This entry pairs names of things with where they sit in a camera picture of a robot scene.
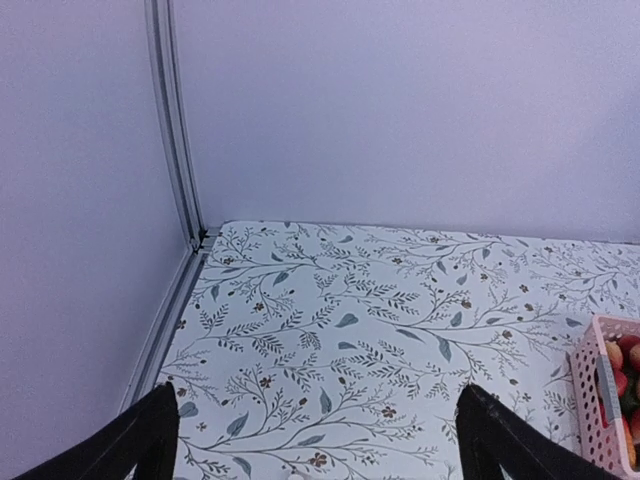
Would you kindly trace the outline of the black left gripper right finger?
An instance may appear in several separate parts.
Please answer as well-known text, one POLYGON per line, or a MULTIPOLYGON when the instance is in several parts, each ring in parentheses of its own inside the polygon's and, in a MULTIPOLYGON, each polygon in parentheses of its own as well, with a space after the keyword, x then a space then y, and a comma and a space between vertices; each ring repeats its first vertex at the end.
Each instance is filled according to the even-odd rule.
POLYGON ((476 384, 460 393, 456 432, 465 479, 621 479, 583 458, 581 443, 578 453, 555 443, 476 384))

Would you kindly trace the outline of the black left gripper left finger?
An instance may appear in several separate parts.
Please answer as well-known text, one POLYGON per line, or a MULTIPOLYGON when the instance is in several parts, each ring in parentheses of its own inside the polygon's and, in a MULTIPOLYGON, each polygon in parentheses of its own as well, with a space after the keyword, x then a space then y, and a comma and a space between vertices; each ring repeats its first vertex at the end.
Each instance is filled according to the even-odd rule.
POLYGON ((39 479, 171 479, 180 417, 165 382, 90 438, 19 476, 39 479))

